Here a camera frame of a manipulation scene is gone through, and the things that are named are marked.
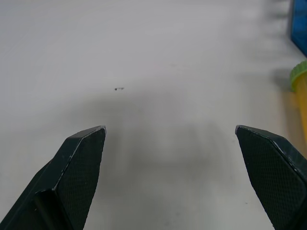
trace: white surface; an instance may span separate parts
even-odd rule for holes
[[[2,0],[0,219],[67,136],[106,125],[84,229],[272,230],[235,127],[302,147],[289,6]]]

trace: small black speck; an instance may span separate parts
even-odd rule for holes
[[[124,87],[115,88],[114,90],[115,90],[115,91],[117,91],[117,90],[118,90],[118,91],[119,91],[119,90],[124,90]]]

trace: yellow bottle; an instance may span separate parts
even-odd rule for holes
[[[290,79],[292,89],[296,92],[305,142],[307,143],[307,61],[303,61],[293,68]]]

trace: blue object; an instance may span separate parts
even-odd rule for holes
[[[307,56],[307,0],[294,0],[291,39]]]

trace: green cap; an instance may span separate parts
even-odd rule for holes
[[[291,87],[295,91],[294,82],[303,74],[307,72],[307,61],[302,61],[293,68],[290,73]]]

